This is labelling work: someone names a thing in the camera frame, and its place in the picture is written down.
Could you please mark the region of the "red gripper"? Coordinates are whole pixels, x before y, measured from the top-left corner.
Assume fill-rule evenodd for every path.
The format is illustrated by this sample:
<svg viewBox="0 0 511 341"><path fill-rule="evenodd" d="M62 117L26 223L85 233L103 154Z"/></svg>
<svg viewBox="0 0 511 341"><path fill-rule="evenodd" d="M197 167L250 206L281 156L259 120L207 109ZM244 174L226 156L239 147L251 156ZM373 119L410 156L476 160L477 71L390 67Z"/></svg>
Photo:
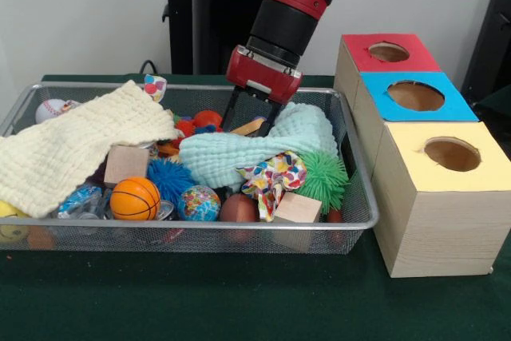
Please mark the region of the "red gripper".
<svg viewBox="0 0 511 341"><path fill-rule="evenodd" d="M237 86L231 93L220 127L224 132L230 129L241 88L251 87L264 93L264 99L268 99L267 103L271 106L266 120L257 131L258 137L267 136L275 119L299 88L302 76L298 70L255 52L232 52L226 77Z"/></svg>

